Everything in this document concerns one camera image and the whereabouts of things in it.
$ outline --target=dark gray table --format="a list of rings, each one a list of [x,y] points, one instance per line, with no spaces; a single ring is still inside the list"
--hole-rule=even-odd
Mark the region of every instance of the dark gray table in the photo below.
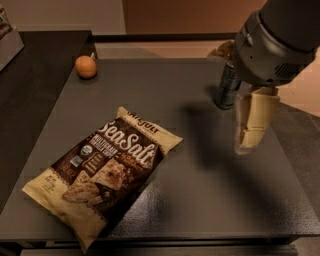
[[[158,123],[184,141],[158,166],[120,221],[104,230],[99,240],[320,235],[319,219],[273,129],[253,153],[234,153],[233,111],[221,111],[211,100],[223,63],[204,59],[100,60],[98,68],[92,80],[79,79],[75,70],[69,76],[0,215],[0,241],[75,240],[67,226],[21,188],[111,121],[119,106]],[[280,126],[293,129],[289,122]]]
[[[75,59],[95,52],[90,31],[20,36],[24,49],[0,72],[0,214]]]

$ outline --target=tan packaging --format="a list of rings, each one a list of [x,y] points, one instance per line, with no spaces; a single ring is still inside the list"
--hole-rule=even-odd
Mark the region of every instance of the tan packaging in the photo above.
[[[259,145],[279,102],[277,88],[254,88],[248,95],[237,96],[235,151],[238,154],[247,154]]]
[[[23,191],[69,225],[86,253],[123,200],[182,138],[120,107]]]

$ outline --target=background wall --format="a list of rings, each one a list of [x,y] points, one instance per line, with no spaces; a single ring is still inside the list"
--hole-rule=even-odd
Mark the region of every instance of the background wall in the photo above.
[[[121,0],[1,0],[19,31],[91,30],[94,34],[125,34]]]
[[[20,31],[90,29],[96,35],[231,33],[264,0],[2,0]]]

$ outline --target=chip bag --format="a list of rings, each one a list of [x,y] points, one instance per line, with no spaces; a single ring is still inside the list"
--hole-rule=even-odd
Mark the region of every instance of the chip bag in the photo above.
[[[123,107],[23,191],[69,225],[84,253],[182,138]]]

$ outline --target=snack bag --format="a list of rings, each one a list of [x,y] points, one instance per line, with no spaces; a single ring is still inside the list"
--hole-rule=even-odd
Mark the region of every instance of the snack bag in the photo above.
[[[22,189],[69,225],[87,251],[124,199],[132,196],[182,138],[120,107]]]

